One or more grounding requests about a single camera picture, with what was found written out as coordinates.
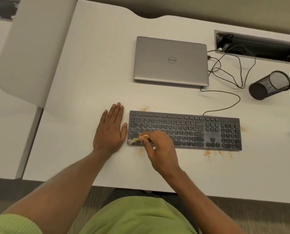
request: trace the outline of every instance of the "person's right arm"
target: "person's right arm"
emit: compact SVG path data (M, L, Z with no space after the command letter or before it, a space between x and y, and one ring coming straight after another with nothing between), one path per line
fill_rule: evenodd
M156 144L153 149L149 139ZM182 198L203 234L245 234L245 232L219 207L217 207L180 168L172 139L161 131L140 134L154 169L166 180L170 187Z

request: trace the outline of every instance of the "forearm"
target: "forearm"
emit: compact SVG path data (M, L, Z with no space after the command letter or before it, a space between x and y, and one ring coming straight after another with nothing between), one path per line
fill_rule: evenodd
M93 151L46 181L4 214L25 216L44 234L67 233L104 163L102 154Z
M194 185L185 172L180 171L177 176L166 178L166 180L182 198L203 234L245 233Z

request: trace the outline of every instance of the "black keyboard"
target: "black keyboard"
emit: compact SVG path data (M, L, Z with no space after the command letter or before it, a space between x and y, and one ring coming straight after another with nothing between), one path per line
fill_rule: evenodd
M239 118L130 111L128 139L155 130L165 132L178 148L242 150Z

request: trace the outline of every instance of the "adjacent white desk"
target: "adjacent white desk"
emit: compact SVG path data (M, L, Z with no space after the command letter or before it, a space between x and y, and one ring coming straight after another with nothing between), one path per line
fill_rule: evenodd
M133 81L137 36L204 43L212 50L214 30L290 41L290 35L175 16L143 19L121 7L79 0L24 179L45 181L90 153L101 113L112 103L125 106L124 122L129 110L142 107L198 115L235 103L235 96L224 93ZM247 69L254 62L241 61ZM239 82L237 59L227 56L222 64ZM290 76L289 64L257 60L247 86L273 70ZM182 169L206 195L290 203L290 90L256 101L248 88L234 90L213 76L208 89L240 94L237 106L212 115L240 118L243 150L177 149ZM151 167L144 149L126 144L107 162L94 185L172 191Z
M0 20L0 53L11 22ZM22 176L40 110L0 89L0 178Z

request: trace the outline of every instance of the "dark pants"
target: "dark pants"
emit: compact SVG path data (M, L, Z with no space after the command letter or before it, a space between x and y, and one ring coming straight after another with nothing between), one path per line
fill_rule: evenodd
M196 232L199 233L198 226L194 223L190 213L185 208L181 198L176 193L165 193L165 192L156 192L156 191L153 191L152 193L147 193L146 191L143 191L143 190L116 188L110 194L110 196L105 200L103 207L108 205L112 201L115 201L122 197L128 197L128 196L147 196L147 197L163 199L164 201L172 205L174 208L176 208L181 214L183 214L183 216L190 222L190 224L193 226Z

